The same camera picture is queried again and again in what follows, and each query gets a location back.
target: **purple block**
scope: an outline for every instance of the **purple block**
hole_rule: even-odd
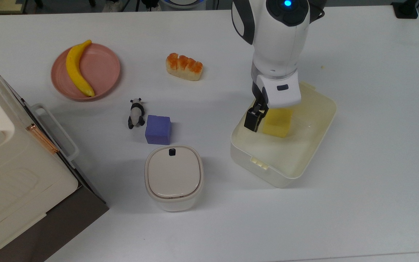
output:
[[[145,138],[148,144],[171,144],[171,118],[148,115]]]

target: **pink plate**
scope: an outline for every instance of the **pink plate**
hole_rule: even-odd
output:
[[[70,48],[60,54],[51,68],[51,81],[57,91],[78,101],[105,96],[115,85],[121,71],[116,54],[111,49],[95,43],[83,51],[80,58],[80,72],[95,91],[95,96],[89,98],[73,84],[65,69],[65,59],[69,50]]]

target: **small white container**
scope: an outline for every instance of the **small white container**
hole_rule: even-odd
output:
[[[203,188],[203,164],[189,146],[163,146],[147,158],[145,186],[159,206],[170,212],[191,208]]]

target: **banana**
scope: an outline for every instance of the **banana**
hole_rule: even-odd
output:
[[[80,57],[82,56],[83,51],[87,46],[92,43],[92,40],[86,40],[85,42],[73,46],[69,53],[67,54],[67,58],[65,60],[65,68],[67,69],[67,73],[72,79],[72,82],[75,86],[85,95],[85,96],[95,96],[95,91],[90,86],[90,84],[83,78],[82,74],[80,73]]]

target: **yellow sponge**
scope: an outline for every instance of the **yellow sponge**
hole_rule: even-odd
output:
[[[293,110],[290,108],[269,109],[264,117],[263,133],[284,138],[291,127]]]

